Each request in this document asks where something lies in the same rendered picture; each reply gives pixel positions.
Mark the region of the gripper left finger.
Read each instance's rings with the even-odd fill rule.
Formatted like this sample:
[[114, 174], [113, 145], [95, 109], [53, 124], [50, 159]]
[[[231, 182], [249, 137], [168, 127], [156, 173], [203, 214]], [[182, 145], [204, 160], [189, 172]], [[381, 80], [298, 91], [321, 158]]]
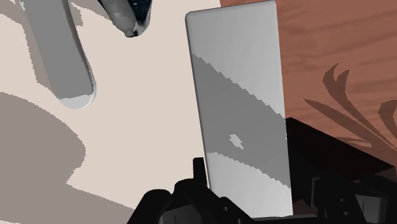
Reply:
[[174, 185], [174, 191], [145, 193], [127, 224], [254, 224], [242, 209], [207, 186], [204, 159], [193, 159], [193, 177]]

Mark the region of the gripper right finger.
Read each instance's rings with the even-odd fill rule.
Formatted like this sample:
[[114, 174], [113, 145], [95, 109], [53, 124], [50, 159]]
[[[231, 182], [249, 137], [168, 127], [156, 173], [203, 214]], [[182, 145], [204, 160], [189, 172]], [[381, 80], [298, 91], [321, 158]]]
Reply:
[[293, 199], [321, 224], [397, 224], [394, 166], [294, 118], [286, 130]]

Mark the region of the grey flat rectangular slab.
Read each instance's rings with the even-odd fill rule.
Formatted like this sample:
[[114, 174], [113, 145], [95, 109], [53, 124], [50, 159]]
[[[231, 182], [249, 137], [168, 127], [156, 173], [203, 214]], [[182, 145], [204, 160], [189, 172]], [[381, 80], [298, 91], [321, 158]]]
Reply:
[[291, 215], [275, 0], [185, 21], [211, 190], [253, 218]]

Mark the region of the grey long rounded bar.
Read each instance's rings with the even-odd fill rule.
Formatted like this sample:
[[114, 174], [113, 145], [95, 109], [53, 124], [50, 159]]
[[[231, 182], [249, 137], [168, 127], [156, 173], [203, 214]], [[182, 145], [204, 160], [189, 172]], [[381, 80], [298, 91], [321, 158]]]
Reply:
[[88, 106], [96, 83], [68, 0], [19, 0], [36, 40], [54, 96], [67, 108]]

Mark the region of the grey and black curved object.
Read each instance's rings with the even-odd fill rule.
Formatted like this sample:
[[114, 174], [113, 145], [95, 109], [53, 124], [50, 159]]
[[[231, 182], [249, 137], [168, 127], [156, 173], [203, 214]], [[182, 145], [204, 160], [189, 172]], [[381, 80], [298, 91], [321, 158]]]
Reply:
[[97, 0], [113, 25], [127, 38], [142, 34], [150, 24], [152, 0]]

